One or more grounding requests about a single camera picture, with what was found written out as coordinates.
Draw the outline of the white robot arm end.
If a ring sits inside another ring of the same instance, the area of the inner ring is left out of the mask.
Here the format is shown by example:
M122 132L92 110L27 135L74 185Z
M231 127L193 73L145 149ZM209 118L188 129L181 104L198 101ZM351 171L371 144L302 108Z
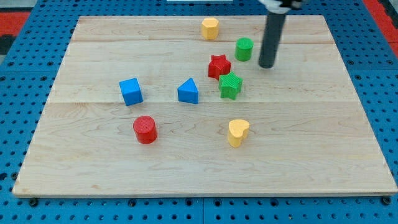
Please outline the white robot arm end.
M300 9L303 0L258 0L265 8L275 14L286 14L290 10Z

